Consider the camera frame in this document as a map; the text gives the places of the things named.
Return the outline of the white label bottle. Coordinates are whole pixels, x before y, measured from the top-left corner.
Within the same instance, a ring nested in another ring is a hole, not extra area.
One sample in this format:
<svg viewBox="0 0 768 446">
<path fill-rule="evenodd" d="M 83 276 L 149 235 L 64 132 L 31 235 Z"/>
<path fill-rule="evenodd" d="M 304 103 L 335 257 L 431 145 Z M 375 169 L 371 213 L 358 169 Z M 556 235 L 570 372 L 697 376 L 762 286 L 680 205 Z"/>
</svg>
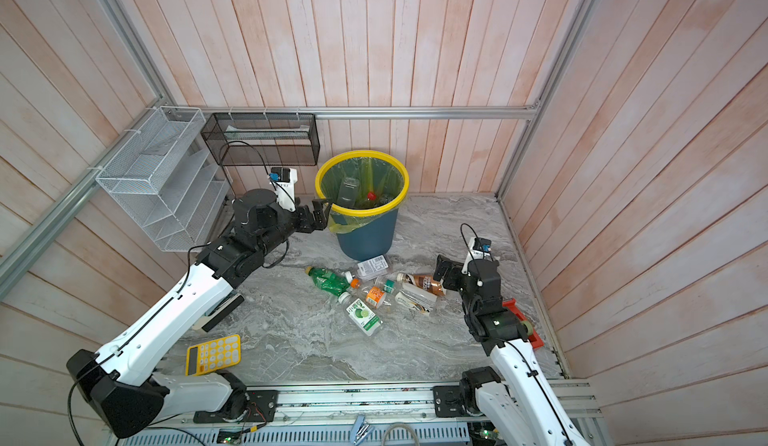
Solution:
<svg viewBox="0 0 768 446">
<path fill-rule="evenodd" d="M 429 315 L 434 309 L 438 297 L 409 283 L 399 283 L 395 300 L 411 310 Z"/>
</svg>

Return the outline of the green plastic bottle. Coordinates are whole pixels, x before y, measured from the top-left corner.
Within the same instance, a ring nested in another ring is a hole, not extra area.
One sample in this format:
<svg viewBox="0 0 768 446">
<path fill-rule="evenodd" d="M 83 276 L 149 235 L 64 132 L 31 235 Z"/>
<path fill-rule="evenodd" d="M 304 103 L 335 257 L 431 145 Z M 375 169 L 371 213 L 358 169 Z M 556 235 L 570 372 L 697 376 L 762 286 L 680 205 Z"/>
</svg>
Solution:
<svg viewBox="0 0 768 446">
<path fill-rule="evenodd" d="M 336 298 L 351 288 L 350 282 L 343 275 L 337 275 L 327 268 L 310 266 L 305 269 L 305 273 L 316 288 Z"/>
</svg>

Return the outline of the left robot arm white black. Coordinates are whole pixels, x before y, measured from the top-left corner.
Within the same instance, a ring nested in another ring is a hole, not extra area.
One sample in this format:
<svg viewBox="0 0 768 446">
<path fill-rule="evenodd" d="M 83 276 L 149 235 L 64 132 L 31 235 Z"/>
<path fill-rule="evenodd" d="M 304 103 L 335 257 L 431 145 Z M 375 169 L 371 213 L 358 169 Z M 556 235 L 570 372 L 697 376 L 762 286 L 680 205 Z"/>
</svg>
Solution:
<svg viewBox="0 0 768 446">
<path fill-rule="evenodd" d="M 291 200 L 287 208 L 272 190 L 247 192 L 233 204 L 222 234 L 198 247 L 184 278 L 140 319 L 97 351 L 77 351 L 66 363 L 84 401 L 119 439 L 152 423 L 193 412 L 210 412 L 227 422 L 247 415 L 247 388 L 228 370 L 203 376 L 170 376 L 155 368 L 201 317 L 233 293 L 266 256 L 294 233 L 323 231 L 331 203 Z"/>
</svg>

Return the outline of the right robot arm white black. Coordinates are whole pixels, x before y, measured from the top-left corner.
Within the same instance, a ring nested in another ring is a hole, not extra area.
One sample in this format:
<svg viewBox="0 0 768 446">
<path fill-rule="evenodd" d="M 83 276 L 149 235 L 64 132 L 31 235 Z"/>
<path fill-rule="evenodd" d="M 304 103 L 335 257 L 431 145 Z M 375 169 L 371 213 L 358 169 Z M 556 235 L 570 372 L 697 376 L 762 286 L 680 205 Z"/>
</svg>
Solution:
<svg viewBox="0 0 768 446">
<path fill-rule="evenodd" d="M 462 374 L 462 402 L 481 414 L 507 445 L 585 445 L 539 366 L 522 321 L 503 306 L 494 259 L 462 265 L 437 257 L 434 279 L 460 293 L 465 323 L 490 358 L 490 367 Z"/>
</svg>

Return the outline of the teal bin with yellow rim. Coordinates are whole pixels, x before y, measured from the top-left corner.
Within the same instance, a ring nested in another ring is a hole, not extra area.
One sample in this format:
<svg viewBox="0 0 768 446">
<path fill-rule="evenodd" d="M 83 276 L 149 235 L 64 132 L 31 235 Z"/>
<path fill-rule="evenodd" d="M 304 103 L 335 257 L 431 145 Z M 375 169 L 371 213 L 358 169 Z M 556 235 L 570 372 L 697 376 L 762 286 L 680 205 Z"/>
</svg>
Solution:
<svg viewBox="0 0 768 446">
<path fill-rule="evenodd" d="M 342 153 L 320 167 L 314 186 L 331 203 L 328 228 L 346 256 L 362 262 L 388 253 L 410 189 L 399 160 L 374 150 Z"/>
</svg>

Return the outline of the yellow bin liner bag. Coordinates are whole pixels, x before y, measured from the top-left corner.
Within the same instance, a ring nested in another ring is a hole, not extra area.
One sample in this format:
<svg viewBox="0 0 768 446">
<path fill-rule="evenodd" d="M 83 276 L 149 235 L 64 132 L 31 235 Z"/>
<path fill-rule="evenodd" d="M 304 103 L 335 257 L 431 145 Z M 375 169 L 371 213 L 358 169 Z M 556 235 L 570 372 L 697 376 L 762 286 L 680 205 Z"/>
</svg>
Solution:
<svg viewBox="0 0 768 446">
<path fill-rule="evenodd" d="M 322 165 L 314 187 L 318 197 L 331 203 L 330 230 L 342 235 L 397 212 L 406 199 L 410 178 L 396 158 L 358 150 L 339 154 Z"/>
</svg>

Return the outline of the orange label small bottle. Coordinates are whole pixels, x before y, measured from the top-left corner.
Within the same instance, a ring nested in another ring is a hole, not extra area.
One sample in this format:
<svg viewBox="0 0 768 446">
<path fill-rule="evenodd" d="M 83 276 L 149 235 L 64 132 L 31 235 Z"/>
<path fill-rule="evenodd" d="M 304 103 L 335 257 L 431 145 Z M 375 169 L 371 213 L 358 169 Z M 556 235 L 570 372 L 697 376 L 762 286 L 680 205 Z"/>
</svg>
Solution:
<svg viewBox="0 0 768 446">
<path fill-rule="evenodd" d="M 387 296 L 394 292 L 396 283 L 385 277 L 378 277 L 373 281 L 365 293 L 364 300 L 368 306 L 378 309 L 385 304 Z"/>
</svg>

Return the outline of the red flat box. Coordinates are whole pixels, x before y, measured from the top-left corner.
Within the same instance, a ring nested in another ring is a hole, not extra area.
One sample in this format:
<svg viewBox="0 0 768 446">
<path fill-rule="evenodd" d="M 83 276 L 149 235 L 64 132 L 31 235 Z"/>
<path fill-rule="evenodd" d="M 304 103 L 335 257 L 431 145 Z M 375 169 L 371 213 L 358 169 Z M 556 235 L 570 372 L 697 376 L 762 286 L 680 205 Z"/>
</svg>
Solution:
<svg viewBox="0 0 768 446">
<path fill-rule="evenodd" d="M 544 341 L 535 330 L 532 322 L 517 308 L 515 299 L 504 301 L 502 306 L 510 311 L 524 326 L 527 333 L 527 340 L 534 350 L 544 346 Z"/>
</svg>

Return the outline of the lime label juice bottle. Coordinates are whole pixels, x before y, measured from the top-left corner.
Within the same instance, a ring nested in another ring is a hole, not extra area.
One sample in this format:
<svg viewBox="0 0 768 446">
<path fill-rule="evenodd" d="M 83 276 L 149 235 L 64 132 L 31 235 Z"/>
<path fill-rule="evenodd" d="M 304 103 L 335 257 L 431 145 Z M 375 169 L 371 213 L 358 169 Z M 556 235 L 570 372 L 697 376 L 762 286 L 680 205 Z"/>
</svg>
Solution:
<svg viewBox="0 0 768 446">
<path fill-rule="evenodd" d="M 383 327 L 382 319 L 361 299 L 349 292 L 344 292 L 338 297 L 338 304 L 352 323 L 367 337 L 373 336 Z"/>
</svg>

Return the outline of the yellow calculator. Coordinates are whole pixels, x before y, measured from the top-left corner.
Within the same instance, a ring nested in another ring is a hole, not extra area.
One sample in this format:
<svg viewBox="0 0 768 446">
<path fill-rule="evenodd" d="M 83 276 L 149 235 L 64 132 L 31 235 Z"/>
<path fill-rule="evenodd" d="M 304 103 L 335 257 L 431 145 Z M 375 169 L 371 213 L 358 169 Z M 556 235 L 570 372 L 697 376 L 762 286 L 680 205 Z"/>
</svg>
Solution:
<svg viewBox="0 0 768 446">
<path fill-rule="evenodd" d="M 201 376 L 238 365 L 242 359 L 241 338 L 231 336 L 190 346 L 186 354 L 185 374 Z"/>
</svg>

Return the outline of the blue metal clip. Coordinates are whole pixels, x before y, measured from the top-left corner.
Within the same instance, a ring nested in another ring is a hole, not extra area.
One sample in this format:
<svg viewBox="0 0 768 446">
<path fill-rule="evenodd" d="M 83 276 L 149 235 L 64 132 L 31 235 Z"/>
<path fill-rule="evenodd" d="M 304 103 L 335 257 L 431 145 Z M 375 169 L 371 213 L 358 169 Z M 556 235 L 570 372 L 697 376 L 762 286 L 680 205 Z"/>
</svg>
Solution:
<svg viewBox="0 0 768 446">
<path fill-rule="evenodd" d="M 353 446 L 359 446 L 374 431 L 364 415 L 359 415 L 350 431 L 349 441 Z"/>
</svg>

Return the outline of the black mesh wall basket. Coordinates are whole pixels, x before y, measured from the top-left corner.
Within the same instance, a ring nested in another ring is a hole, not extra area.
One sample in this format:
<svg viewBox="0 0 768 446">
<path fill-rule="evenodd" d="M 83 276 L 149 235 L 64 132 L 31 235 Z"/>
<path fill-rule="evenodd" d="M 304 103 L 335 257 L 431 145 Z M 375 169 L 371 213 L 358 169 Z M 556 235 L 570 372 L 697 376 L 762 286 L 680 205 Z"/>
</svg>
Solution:
<svg viewBox="0 0 768 446">
<path fill-rule="evenodd" d="M 201 136 L 223 167 L 315 166 L 316 119 L 303 113 L 213 113 Z"/>
</svg>

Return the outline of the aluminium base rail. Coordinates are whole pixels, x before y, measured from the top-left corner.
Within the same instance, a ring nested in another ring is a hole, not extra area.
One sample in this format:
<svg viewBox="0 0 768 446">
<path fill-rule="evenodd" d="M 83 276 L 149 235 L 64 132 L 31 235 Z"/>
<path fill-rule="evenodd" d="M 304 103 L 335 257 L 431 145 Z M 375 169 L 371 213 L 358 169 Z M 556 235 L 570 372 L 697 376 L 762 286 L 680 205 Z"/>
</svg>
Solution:
<svg viewBox="0 0 768 446">
<path fill-rule="evenodd" d="M 352 445 L 364 415 L 374 431 L 360 445 L 503 445 L 481 414 L 469 414 L 458 382 L 271 385 L 248 389 L 247 415 L 227 422 L 193 412 L 152 423 L 123 445 Z M 613 440 L 590 386 L 549 383 L 585 445 Z"/>
</svg>

